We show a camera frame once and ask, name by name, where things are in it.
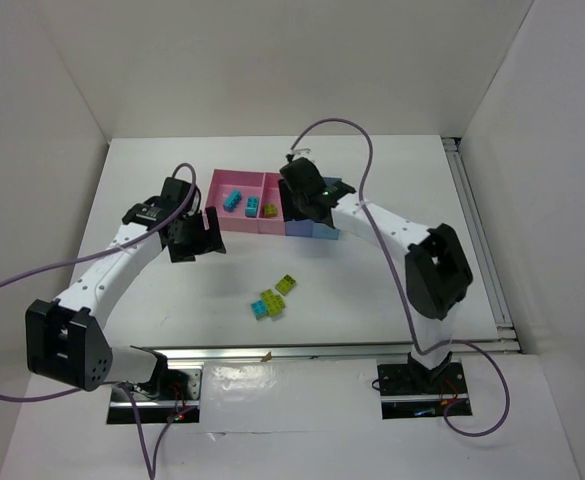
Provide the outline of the green square lego brick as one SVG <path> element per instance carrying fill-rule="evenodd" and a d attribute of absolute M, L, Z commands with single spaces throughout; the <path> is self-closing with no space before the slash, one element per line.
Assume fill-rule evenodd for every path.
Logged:
<path fill-rule="evenodd" d="M 290 275 L 284 275 L 276 284 L 275 289 L 281 295 L 287 295 L 296 286 L 296 280 Z"/>

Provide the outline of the aluminium right rail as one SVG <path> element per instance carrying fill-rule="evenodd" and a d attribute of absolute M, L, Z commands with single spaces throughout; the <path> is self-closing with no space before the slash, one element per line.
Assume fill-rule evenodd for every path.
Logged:
<path fill-rule="evenodd" d="M 451 175 L 459 196 L 469 236 L 478 261 L 478 269 L 486 290 L 498 339 L 493 341 L 494 352 L 521 354 L 523 352 L 508 308 L 502 284 L 488 245 L 483 222 L 473 193 L 466 167 L 460 153 L 460 138 L 441 138 Z"/>

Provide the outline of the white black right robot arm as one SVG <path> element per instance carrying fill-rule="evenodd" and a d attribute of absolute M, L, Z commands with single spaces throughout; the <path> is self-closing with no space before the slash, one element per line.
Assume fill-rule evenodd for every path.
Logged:
<path fill-rule="evenodd" d="M 473 282 L 456 231 L 413 223 L 363 198 L 340 181 L 328 183 L 309 159 L 289 154 L 279 181 L 284 214 L 352 234 L 381 249 L 393 278 L 413 347 L 408 372 L 428 386 L 451 361 L 460 303 Z"/>

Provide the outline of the light blue container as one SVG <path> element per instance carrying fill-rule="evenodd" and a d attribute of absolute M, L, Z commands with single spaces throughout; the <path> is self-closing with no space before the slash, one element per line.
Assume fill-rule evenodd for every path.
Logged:
<path fill-rule="evenodd" d="M 339 178 L 337 177 L 324 177 L 324 181 L 327 186 L 331 186 L 337 181 Z M 335 228 L 330 228 L 329 226 L 322 224 L 322 223 L 314 223 L 312 227 L 312 237 L 315 239 L 323 239 L 323 240 L 338 240 L 340 235 L 340 230 Z"/>

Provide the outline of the narrow pink container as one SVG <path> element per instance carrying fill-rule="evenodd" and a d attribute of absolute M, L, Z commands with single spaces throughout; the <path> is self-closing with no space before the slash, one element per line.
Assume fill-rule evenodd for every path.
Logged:
<path fill-rule="evenodd" d="M 285 235 L 285 221 L 283 216 L 283 207 L 279 189 L 279 181 L 282 179 L 278 173 L 266 173 L 262 192 L 260 196 L 259 213 L 257 217 L 258 233 L 270 235 Z M 265 207 L 272 205 L 276 209 L 276 214 L 266 216 Z"/>

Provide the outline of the teal long lego brick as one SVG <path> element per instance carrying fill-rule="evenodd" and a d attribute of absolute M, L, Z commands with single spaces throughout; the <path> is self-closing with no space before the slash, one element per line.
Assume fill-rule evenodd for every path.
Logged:
<path fill-rule="evenodd" d="M 232 190 L 223 202 L 223 210 L 226 212 L 233 212 L 239 205 L 241 199 L 241 191 L 237 189 Z"/>

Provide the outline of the dark blue container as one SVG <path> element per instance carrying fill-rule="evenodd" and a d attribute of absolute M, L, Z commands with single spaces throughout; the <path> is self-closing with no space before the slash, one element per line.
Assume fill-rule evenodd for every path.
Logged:
<path fill-rule="evenodd" d="M 314 222 L 310 219 L 290 220 L 285 223 L 286 236 L 311 238 L 313 229 Z"/>

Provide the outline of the green teal lego stack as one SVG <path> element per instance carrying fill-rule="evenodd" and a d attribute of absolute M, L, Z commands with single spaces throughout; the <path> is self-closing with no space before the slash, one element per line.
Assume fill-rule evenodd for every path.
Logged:
<path fill-rule="evenodd" d="M 253 316 L 256 320 L 265 317 L 276 317 L 283 312 L 285 302 L 281 294 L 272 290 L 265 290 L 260 293 L 260 298 L 250 305 Z"/>

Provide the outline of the large pink container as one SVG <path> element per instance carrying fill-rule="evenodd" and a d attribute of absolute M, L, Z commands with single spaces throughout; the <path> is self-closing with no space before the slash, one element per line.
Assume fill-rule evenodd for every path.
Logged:
<path fill-rule="evenodd" d="M 259 198 L 262 192 L 265 174 L 255 171 L 215 169 L 209 185 L 206 206 L 217 209 L 220 228 L 224 231 L 257 233 L 257 217 L 248 218 L 244 214 L 248 197 Z M 240 190 L 242 199 L 233 212 L 223 210 L 223 202 L 228 194 Z"/>

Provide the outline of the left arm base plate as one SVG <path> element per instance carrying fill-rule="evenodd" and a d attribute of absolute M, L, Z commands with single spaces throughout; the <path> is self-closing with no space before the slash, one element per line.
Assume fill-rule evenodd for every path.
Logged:
<path fill-rule="evenodd" d="M 200 398 L 203 380 L 201 365 L 174 367 L 173 374 L 155 394 L 149 394 L 141 387 L 129 387 L 135 400 L 142 424 L 165 424 L 174 418 L 176 424 L 197 424 L 200 420 Z M 119 388 L 111 391 L 107 425 L 132 425 L 135 423 L 132 402 Z"/>

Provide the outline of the small green lego brick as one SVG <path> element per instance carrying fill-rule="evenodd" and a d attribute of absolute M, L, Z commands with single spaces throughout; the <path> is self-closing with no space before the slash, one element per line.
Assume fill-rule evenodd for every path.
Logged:
<path fill-rule="evenodd" d="M 262 213 L 265 218 L 274 218 L 278 215 L 278 209 L 274 204 L 266 204 L 263 206 Z"/>

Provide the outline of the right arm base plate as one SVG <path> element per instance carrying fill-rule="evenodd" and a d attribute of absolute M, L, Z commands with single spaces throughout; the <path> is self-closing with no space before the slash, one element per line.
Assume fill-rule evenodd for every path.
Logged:
<path fill-rule="evenodd" d="M 472 407 L 460 362 L 452 362 L 431 384 L 419 384 L 406 363 L 380 364 L 371 386 L 380 395 L 383 420 L 471 416 Z"/>

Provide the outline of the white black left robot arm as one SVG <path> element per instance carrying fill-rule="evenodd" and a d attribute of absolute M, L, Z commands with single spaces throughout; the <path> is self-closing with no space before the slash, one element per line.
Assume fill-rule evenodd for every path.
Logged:
<path fill-rule="evenodd" d="M 111 346 L 104 334 L 107 321 L 140 273 L 162 253 L 182 263 L 225 251 L 216 208 L 200 206 L 195 185 L 166 178 L 159 195 L 126 212 L 107 255 L 55 299 L 36 300 L 27 309 L 28 369 L 84 391 L 113 382 L 159 396 L 185 375 L 170 369 L 166 356 L 152 349 Z"/>

